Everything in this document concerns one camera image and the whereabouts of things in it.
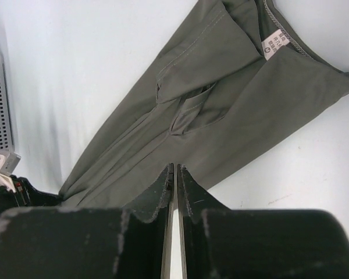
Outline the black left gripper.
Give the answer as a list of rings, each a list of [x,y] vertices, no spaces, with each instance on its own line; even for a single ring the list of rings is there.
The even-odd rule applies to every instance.
[[[10,177],[15,192],[0,185],[0,215],[11,208],[33,206],[58,206],[62,198],[49,192],[42,192],[31,185],[24,177]]]

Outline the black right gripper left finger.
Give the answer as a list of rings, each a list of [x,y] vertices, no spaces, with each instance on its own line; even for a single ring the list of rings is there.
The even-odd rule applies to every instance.
[[[0,278],[168,278],[173,192],[169,164],[121,208],[9,208]]]

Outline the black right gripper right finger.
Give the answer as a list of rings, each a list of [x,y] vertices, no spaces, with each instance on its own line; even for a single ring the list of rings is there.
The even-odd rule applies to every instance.
[[[184,278],[349,278],[349,240],[329,212],[233,210],[176,168]]]

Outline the dark grey t shirt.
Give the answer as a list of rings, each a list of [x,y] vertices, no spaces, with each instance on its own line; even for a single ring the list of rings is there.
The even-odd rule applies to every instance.
[[[117,208],[163,169],[206,191],[349,94],[349,71],[313,52],[272,1],[198,1],[96,133],[62,205]]]

